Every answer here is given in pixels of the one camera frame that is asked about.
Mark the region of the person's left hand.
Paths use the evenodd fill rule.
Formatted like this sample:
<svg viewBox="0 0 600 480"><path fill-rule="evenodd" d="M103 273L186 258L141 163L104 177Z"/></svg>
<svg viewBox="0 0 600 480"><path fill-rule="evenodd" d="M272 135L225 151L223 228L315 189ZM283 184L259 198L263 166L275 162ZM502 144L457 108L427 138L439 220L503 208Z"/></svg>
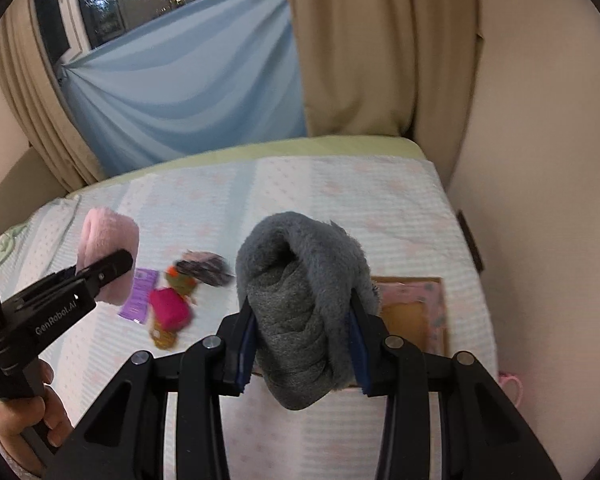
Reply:
<svg viewBox="0 0 600 480"><path fill-rule="evenodd" d="M54 448L65 443L73 430L65 405L52 388L54 371L39 360L44 396L31 399L0 401L0 448L3 455L31 477L40 478L43 464L33 448L23 439L26 428L42 422L48 429L47 440Z"/></svg>

